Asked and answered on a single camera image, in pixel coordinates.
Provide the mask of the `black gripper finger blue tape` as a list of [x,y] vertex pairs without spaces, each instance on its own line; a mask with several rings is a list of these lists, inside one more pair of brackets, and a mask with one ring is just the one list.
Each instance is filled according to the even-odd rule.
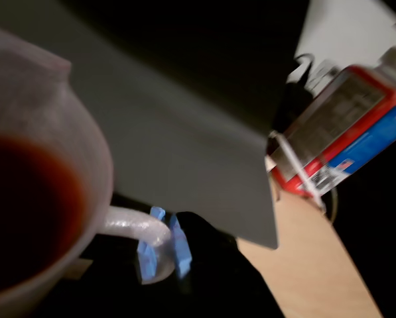
[[193,212],[177,213],[190,247],[190,271],[172,302],[173,317],[283,317],[260,272],[234,236]]
[[137,213],[133,220],[133,237],[137,247],[138,269],[142,285],[153,284],[159,276],[161,251],[166,246],[166,225],[162,222],[165,210],[151,207],[150,215]]

